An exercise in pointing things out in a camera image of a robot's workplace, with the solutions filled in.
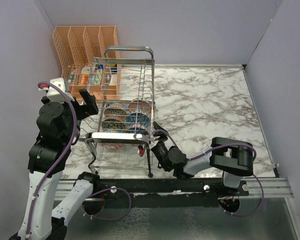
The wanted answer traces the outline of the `light blue patterned bowl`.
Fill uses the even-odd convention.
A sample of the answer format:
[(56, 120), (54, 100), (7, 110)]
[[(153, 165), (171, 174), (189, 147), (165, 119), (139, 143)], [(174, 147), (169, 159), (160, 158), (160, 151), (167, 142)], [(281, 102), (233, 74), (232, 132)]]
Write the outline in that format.
[(142, 111), (134, 111), (126, 117), (126, 124), (131, 126), (135, 124), (143, 125), (144, 127), (149, 127), (151, 120), (147, 114)]

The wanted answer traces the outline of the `dark blue patterned bowl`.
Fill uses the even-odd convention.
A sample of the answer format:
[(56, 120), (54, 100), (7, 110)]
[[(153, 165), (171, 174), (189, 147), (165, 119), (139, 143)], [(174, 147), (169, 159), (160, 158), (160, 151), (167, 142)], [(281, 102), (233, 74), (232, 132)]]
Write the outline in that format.
[(149, 132), (147, 131), (147, 129), (142, 126), (132, 126), (128, 129), (127, 132), (131, 133), (131, 134), (149, 135)]

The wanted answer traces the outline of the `brown floral patterned bowl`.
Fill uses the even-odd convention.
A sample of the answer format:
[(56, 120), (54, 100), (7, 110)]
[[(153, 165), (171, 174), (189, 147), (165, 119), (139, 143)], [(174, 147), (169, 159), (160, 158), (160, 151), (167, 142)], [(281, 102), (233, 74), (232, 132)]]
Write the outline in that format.
[(112, 118), (118, 117), (123, 122), (126, 121), (127, 112), (123, 109), (123, 105), (120, 103), (111, 103), (105, 110), (104, 110), (104, 117), (105, 118)]

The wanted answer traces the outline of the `pink floral patterned bowl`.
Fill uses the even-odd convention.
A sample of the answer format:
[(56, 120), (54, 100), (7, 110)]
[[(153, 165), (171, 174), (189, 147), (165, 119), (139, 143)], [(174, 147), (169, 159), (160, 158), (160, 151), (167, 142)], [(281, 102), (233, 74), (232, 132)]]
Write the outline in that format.
[(128, 104), (128, 110), (130, 113), (134, 111), (142, 111), (149, 114), (152, 111), (152, 105), (145, 100), (136, 98)]

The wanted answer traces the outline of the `black leaf patterned bowl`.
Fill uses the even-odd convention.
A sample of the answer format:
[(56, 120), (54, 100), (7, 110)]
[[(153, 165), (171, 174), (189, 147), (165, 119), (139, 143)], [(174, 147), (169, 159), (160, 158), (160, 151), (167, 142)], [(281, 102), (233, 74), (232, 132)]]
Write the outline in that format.
[(119, 133), (123, 133), (127, 127), (123, 121), (119, 118), (107, 118), (102, 121), (101, 128), (103, 131), (115, 131)]

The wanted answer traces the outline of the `red geometric patterned bowl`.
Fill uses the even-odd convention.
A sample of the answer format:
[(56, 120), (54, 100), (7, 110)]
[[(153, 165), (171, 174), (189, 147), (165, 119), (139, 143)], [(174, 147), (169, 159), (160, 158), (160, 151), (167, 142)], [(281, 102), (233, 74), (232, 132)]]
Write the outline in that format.
[(101, 143), (100, 145), (109, 150), (118, 150), (123, 147), (122, 143)]

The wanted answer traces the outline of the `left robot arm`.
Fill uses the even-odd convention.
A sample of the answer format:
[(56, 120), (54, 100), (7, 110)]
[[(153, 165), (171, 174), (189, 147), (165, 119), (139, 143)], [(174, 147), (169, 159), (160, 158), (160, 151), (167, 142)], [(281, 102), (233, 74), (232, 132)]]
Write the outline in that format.
[(101, 190), (99, 176), (83, 172), (70, 193), (54, 206), (58, 183), (80, 127), (73, 125), (71, 107), (63, 99), (41, 99), (36, 124), (39, 134), (29, 151), (29, 194), (22, 225), (12, 240), (63, 240), (71, 218), (87, 197), (96, 197)]

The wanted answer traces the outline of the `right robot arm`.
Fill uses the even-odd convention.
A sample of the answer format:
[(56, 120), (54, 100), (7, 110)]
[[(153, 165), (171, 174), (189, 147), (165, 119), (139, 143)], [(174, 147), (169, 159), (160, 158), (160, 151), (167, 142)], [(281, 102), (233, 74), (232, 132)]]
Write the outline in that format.
[(230, 196), (237, 191), (243, 177), (254, 174), (257, 151), (249, 142), (214, 137), (209, 149), (189, 157), (164, 128), (157, 122), (153, 126), (151, 139), (154, 143), (150, 145), (150, 150), (158, 160), (158, 168), (165, 172), (172, 171), (177, 179), (190, 179), (203, 170), (216, 168), (222, 171), (219, 189)]

